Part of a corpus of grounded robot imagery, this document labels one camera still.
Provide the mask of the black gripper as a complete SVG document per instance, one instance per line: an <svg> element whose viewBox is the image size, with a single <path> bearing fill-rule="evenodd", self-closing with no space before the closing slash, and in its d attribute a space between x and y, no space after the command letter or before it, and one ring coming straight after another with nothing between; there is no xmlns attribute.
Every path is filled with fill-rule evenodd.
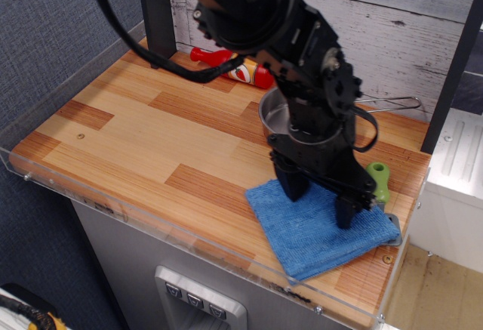
<svg viewBox="0 0 483 330"><path fill-rule="evenodd" d="M289 134L271 134L271 160L276 177L291 201L300 199L309 188L309 182L339 195L335 200L337 226L349 229L358 208L374 204L376 183L357 162L354 152L365 153L377 142L374 137L366 146L353 146L345 131L336 131L327 140L301 143Z"/></svg>

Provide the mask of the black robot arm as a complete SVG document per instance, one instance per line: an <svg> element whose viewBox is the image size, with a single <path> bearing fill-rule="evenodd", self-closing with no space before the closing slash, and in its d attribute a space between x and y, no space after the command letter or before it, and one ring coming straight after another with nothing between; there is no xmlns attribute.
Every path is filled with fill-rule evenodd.
<svg viewBox="0 0 483 330"><path fill-rule="evenodd" d="M275 173L297 201L315 182L337 194L337 225L374 204L374 179L355 159L360 80L337 34L304 0L197 0L197 22L217 45L246 56L275 78L288 117L267 137Z"/></svg>

